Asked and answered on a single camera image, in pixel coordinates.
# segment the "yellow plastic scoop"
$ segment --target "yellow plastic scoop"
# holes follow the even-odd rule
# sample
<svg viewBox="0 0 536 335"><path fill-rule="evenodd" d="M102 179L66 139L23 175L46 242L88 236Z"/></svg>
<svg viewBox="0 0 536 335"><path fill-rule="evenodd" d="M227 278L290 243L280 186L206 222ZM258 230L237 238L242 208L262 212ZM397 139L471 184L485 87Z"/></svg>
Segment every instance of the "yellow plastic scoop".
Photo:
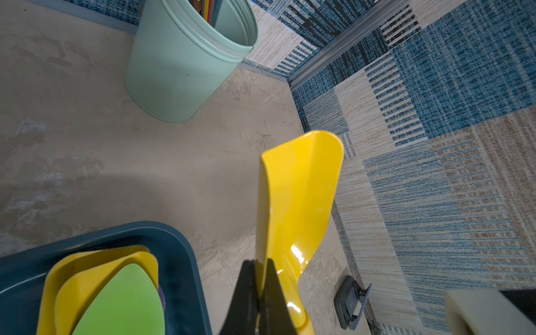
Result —
<svg viewBox="0 0 536 335"><path fill-rule="evenodd" d="M311 131L260 156L256 279L262 296L273 259L287 308L300 335L314 334L298 280L326 233L344 149L327 131Z"/></svg>
<svg viewBox="0 0 536 335"><path fill-rule="evenodd" d="M139 251L113 260L69 278L56 297L54 319L56 335L71 335L84 312L105 285L125 266L139 265L151 278L158 294L158 262L146 251Z"/></svg>
<svg viewBox="0 0 536 335"><path fill-rule="evenodd" d="M142 245L131 245L124 248L78 252L76 254L68 255L56 263L52 269L50 269L44 280L43 296L41 298L36 334L56 335L56 326L54 324L56 295L69 278L80 271L91 269L92 267L130 255L137 251L148 251L148 249Z"/></svg>

